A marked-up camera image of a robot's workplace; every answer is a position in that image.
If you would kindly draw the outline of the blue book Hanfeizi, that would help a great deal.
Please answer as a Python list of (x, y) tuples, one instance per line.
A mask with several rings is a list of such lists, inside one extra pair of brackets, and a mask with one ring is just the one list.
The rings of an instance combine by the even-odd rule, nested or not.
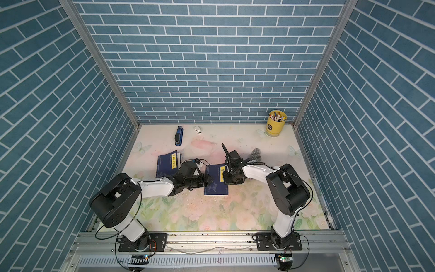
[(228, 185), (224, 183), (223, 173), (226, 170), (224, 164), (208, 165), (206, 173), (211, 177), (211, 183), (205, 188), (205, 196), (227, 196)]

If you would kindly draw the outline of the grey striped cleaning cloth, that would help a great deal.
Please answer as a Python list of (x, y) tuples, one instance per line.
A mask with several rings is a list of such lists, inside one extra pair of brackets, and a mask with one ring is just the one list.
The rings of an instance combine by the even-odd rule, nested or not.
[(255, 162), (261, 162), (262, 157), (261, 157), (261, 151), (259, 148), (255, 148), (251, 154), (249, 155), (249, 159)]

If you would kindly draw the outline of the blue book Yuewei notes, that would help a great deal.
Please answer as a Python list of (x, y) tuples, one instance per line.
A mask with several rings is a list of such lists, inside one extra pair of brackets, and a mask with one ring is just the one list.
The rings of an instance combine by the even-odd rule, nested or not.
[(157, 158), (156, 178), (175, 175), (179, 170), (179, 155), (177, 150)]

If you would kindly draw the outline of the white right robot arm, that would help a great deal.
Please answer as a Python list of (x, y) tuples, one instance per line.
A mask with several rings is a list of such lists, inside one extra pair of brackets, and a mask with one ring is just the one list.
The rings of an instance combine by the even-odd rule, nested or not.
[(312, 199), (313, 193), (294, 168), (285, 164), (279, 168), (268, 166), (264, 162), (244, 160), (237, 151), (225, 152), (223, 180), (227, 185), (240, 185), (246, 179), (267, 184), (279, 212), (271, 227), (270, 239), (277, 249), (286, 249), (294, 232), (298, 213)]

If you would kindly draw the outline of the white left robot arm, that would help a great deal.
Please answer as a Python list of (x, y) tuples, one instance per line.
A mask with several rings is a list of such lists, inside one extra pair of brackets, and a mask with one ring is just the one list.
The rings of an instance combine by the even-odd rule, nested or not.
[(89, 205), (104, 227), (116, 230), (141, 251), (149, 244), (150, 235), (136, 216), (130, 214), (137, 200), (175, 196), (185, 189), (205, 188), (212, 183), (213, 178), (202, 173), (194, 161), (182, 163), (173, 175), (154, 179), (134, 180), (120, 173), (91, 198)]

